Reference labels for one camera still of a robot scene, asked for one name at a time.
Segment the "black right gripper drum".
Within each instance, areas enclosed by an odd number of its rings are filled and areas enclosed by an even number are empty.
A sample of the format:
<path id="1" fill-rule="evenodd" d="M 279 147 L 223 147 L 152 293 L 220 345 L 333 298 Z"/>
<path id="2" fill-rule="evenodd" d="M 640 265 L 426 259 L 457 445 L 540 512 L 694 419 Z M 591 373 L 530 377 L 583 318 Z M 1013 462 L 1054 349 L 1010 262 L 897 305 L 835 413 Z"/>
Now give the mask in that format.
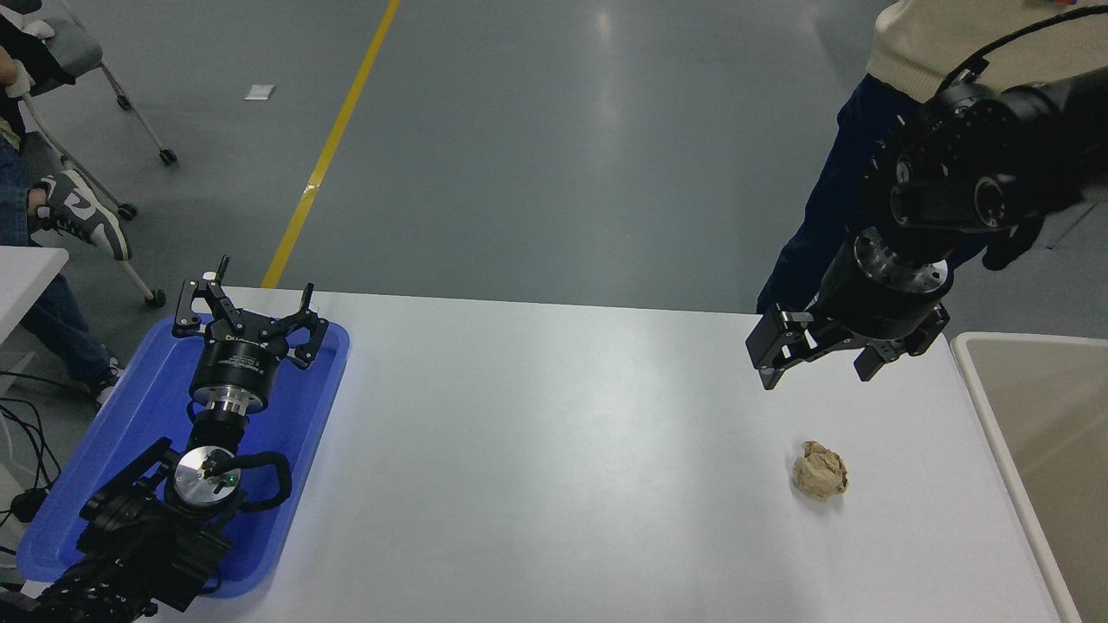
<path id="1" fill-rule="evenodd" d="M 815 315 L 866 338 L 906 338 L 945 320 L 942 299 L 952 288 L 948 261 L 917 263 L 882 238 L 847 241 L 825 272 Z"/>

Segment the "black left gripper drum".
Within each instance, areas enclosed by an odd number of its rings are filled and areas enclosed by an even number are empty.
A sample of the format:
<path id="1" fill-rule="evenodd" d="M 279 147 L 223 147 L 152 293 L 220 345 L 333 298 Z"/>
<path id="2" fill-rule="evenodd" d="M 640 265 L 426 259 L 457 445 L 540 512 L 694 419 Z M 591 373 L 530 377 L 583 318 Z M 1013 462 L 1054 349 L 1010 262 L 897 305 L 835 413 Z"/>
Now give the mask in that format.
<path id="1" fill-rule="evenodd" d="M 276 382 L 278 367 L 288 353 L 288 341 L 276 331 L 238 336 L 225 321 L 211 321 L 203 331 L 204 347 L 189 394 L 196 402 L 209 402 L 219 388 L 234 388 L 247 396 L 247 407 L 265 408 Z"/>

